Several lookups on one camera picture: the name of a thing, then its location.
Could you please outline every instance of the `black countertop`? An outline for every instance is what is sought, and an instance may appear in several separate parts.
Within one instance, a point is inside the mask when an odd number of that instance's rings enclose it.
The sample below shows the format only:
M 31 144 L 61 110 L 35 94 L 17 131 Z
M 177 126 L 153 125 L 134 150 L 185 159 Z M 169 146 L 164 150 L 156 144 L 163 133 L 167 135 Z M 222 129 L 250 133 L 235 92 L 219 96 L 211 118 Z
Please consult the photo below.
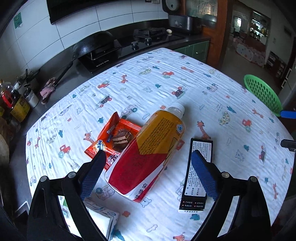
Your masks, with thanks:
M 140 23 L 132 23 L 126 26 L 117 27 L 111 30 L 115 38 L 124 37 L 125 35 L 132 34 L 133 30 L 136 28 L 148 28 L 148 27 L 167 27 L 167 20 L 153 20 L 144 21 Z M 164 47 L 168 49 L 177 49 L 190 44 L 209 41 L 210 37 L 202 34 L 199 35 L 184 35 L 184 39 L 179 39 L 172 42 L 167 42 L 157 46 L 143 49 L 142 51 L 135 52 L 132 55 L 114 61 L 108 65 L 105 65 L 98 72 L 91 74 L 80 62 L 75 60 L 73 66 L 66 73 L 66 75 L 60 80 L 55 91 L 51 94 L 50 99 L 47 104 L 42 105 L 41 101 L 38 105 L 31 110 L 29 116 L 23 121 L 18 137 L 14 138 L 10 147 L 10 163 L 9 170 L 7 171 L 9 180 L 9 203 L 12 212 L 15 212 L 25 204 L 17 213 L 22 212 L 24 209 L 28 211 L 28 206 L 31 204 L 32 196 L 28 184 L 27 167 L 26 167 L 26 155 L 25 155 L 25 143 L 27 131 L 35 124 L 35 122 L 48 111 L 55 103 L 60 99 L 70 93 L 72 90 L 88 81 L 92 77 L 98 75 L 99 73 L 118 65 L 130 58 L 138 56 L 140 54 Z M 37 78 L 40 83 L 40 87 L 43 87 L 46 81 L 52 77 L 58 77 L 65 66 L 72 60 L 72 47 L 59 53 L 57 56 L 53 57 L 44 66 L 42 66 L 40 74 Z

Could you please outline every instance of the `white label on box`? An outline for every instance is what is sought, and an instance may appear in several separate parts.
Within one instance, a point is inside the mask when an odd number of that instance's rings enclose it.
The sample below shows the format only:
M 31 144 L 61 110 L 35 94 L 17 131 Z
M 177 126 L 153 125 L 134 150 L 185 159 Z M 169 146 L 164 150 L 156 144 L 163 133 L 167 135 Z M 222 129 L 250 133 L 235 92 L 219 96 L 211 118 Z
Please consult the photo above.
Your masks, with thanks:
M 207 162 L 211 162 L 212 155 L 212 143 L 209 142 L 199 142 L 193 141 L 192 151 L 199 150 Z M 200 196 L 205 197 L 206 192 L 202 186 L 201 181 L 196 174 L 191 161 L 188 173 L 187 183 L 185 185 L 185 195 L 186 196 Z

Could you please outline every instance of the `floor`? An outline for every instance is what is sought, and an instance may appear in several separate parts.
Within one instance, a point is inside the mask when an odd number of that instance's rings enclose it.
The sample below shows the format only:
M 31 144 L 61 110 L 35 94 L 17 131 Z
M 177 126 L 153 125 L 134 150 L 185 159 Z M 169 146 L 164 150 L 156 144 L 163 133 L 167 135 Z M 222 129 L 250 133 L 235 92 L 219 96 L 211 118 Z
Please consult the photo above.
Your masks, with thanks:
M 275 85 L 273 77 L 264 68 L 249 62 L 235 52 L 232 41 L 228 42 L 221 72 L 234 79 L 242 86 L 244 86 L 244 76 L 246 74 L 252 74 L 264 80 L 276 94 L 280 92 L 280 89 Z

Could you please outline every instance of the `stove knob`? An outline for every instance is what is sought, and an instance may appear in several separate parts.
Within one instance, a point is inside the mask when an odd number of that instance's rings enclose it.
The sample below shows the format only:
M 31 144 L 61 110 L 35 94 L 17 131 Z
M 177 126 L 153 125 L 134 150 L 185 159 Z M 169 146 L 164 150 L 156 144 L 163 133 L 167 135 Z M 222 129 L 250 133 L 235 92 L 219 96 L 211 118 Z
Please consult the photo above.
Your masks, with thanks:
M 145 43 L 151 43 L 152 42 L 152 38 L 145 38 Z
M 131 42 L 131 47 L 137 47 L 137 46 L 138 46 L 138 42 L 137 41 Z

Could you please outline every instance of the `black frying pan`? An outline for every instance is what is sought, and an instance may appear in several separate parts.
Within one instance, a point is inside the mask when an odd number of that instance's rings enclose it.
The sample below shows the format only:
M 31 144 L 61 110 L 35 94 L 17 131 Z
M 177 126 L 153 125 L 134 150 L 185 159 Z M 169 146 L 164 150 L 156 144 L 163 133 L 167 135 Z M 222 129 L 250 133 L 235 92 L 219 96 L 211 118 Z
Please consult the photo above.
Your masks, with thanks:
M 91 51 L 98 49 L 99 51 L 105 51 L 114 46 L 114 38 L 111 33 L 107 31 L 100 31 L 94 34 L 87 36 L 86 38 L 80 40 L 73 47 L 72 61 L 66 66 L 64 71 L 60 76 L 55 80 L 54 86 L 57 86 L 61 78 L 68 72 L 72 67 L 74 60 L 90 53 Z M 50 95 L 42 100 L 42 103 L 45 104 L 48 102 Z

